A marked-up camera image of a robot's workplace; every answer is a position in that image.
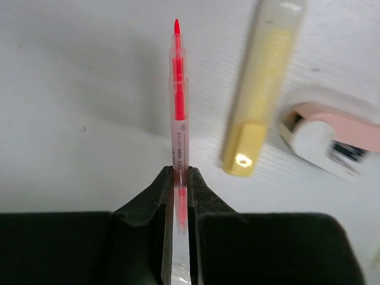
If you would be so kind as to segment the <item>pink white stapler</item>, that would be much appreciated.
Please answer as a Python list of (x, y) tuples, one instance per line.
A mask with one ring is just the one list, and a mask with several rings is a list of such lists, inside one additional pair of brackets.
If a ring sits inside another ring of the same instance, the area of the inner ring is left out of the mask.
[(379, 153), (378, 123), (320, 103), (294, 105), (278, 129), (295, 155), (349, 182)]

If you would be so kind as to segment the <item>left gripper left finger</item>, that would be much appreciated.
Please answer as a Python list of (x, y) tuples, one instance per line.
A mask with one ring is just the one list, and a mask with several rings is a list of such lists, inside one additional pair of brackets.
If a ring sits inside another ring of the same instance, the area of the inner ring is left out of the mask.
[(116, 211), (1, 215), (2, 284), (169, 284), (173, 170)]

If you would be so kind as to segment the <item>pink highlighter pen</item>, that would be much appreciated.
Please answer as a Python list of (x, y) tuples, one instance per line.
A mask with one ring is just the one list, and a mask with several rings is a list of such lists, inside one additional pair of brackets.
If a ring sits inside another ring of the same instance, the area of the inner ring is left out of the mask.
[(186, 50), (179, 20), (173, 27), (169, 50), (170, 131), (172, 145), (173, 187), (175, 190), (175, 217), (179, 232), (188, 231), (187, 174), (189, 169), (189, 110)]

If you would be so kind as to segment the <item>thick yellow highlighter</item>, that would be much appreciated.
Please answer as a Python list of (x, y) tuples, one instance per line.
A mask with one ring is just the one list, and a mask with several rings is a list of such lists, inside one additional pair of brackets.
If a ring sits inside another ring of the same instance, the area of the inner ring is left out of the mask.
[(254, 171), (305, 10), (306, 1), (260, 1), (255, 10), (221, 156), (229, 175)]

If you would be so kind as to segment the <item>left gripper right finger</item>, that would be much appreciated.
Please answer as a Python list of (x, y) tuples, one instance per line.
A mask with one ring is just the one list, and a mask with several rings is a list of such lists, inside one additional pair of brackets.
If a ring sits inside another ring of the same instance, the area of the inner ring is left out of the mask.
[(188, 171), (192, 284), (365, 284), (346, 231), (322, 213), (238, 213)]

